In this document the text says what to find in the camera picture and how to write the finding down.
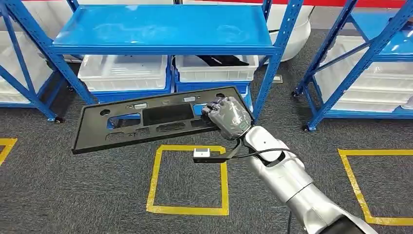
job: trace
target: white connector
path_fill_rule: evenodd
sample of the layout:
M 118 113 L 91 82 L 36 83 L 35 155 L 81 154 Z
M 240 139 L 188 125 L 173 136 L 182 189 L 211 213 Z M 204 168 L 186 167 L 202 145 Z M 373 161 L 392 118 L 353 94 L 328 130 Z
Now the white connector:
M 202 148 L 202 149 L 194 149 L 194 158 L 198 157 L 210 157 L 209 148 Z

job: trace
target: circular hole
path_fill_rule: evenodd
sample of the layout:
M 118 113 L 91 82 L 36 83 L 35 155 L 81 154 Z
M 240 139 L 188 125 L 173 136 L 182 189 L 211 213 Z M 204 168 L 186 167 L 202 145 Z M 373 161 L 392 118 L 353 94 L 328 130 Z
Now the circular hole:
M 105 109 L 105 110 L 103 110 L 103 111 L 100 112 L 100 115 L 101 115 L 101 116 L 107 116 L 110 112 L 111 112 L 110 110 Z

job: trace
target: robotic arm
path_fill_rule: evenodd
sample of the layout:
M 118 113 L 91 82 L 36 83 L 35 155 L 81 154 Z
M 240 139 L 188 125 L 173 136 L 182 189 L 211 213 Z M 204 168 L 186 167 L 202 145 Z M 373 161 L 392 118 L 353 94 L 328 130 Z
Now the robotic arm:
M 366 222 L 331 201 L 313 183 L 303 162 L 251 117 L 234 98 L 218 98 L 203 108 L 224 138 L 237 146 L 224 157 L 194 158 L 195 162 L 224 162 L 237 158 L 243 144 L 250 149 L 248 163 L 278 200 L 288 206 L 308 234 L 376 234 Z

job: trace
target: yellow tape square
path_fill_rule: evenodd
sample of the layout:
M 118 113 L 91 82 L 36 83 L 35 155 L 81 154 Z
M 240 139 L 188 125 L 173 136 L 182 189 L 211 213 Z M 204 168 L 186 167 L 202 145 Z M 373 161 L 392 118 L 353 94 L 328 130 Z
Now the yellow tape square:
M 0 166 L 9 155 L 16 141 L 17 138 L 0 138 L 0 145 L 4 146 L 3 150 L 0 152 Z
M 361 193 L 356 177 L 351 169 L 347 156 L 413 156 L 413 150 L 341 150 L 338 149 L 344 169 L 353 187 L 357 201 L 360 203 L 366 222 L 389 226 L 413 226 L 413 218 L 374 217 Z
M 220 154 L 225 154 L 225 148 L 222 146 L 208 145 L 161 145 L 156 150 L 155 161 L 153 163 L 152 179 L 150 180 L 150 188 L 148 201 L 146 203 L 146 211 L 159 214 L 170 215 L 229 215 L 229 195 L 228 195 L 228 172 L 226 162 L 221 163 L 221 208 L 205 208 L 205 207 L 176 207 L 176 206 L 154 206 L 156 185 L 158 183 L 159 168 L 161 165 L 163 151 L 193 151 L 197 149 L 207 149 L 210 151 L 218 151 Z

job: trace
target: gray carpet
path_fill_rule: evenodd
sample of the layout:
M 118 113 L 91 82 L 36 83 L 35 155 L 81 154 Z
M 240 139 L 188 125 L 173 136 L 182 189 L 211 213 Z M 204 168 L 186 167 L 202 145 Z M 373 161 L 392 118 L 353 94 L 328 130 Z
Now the gray carpet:
M 413 149 L 413 122 L 324 120 L 314 133 L 304 101 L 290 92 L 302 77 L 324 32 L 312 32 L 304 49 L 282 63 L 284 84 L 274 84 L 259 124 L 298 152 L 316 185 L 349 212 L 363 217 L 337 148 Z M 252 94 L 263 71 L 256 73 Z M 18 141 L 0 167 L 0 233 L 255 233 L 282 234 L 288 209 L 280 205 L 239 159 L 228 163 L 229 216 L 146 212 L 156 149 L 160 144 L 222 145 L 218 133 L 127 146 L 83 155 L 70 148 L 83 102 L 62 89 L 53 108 L 66 122 L 45 121 L 37 110 L 1 109 L 0 137 Z M 349 157 L 373 215 L 413 217 L 413 157 Z M 219 207 L 218 165 L 195 165 L 188 152 L 165 152 L 155 205 Z M 411 234 L 413 227 L 373 225 L 381 234 Z M 292 233 L 303 230 L 295 220 Z

